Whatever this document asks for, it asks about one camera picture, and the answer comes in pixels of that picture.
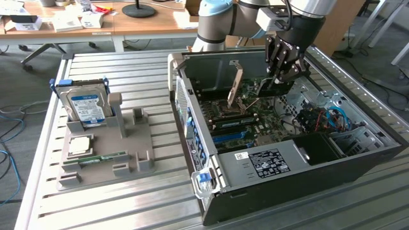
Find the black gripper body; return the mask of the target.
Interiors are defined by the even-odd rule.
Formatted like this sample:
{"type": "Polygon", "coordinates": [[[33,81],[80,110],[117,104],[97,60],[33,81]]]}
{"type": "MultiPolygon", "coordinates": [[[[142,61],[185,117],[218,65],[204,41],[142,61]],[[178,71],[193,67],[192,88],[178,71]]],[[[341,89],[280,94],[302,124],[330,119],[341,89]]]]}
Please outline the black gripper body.
{"type": "Polygon", "coordinates": [[[296,15],[292,19],[290,30],[277,32],[276,44],[278,44],[280,55],[285,51],[284,61],[286,63],[294,63],[304,56],[305,50],[312,45],[324,22],[325,17],[310,18],[296,15]]]}

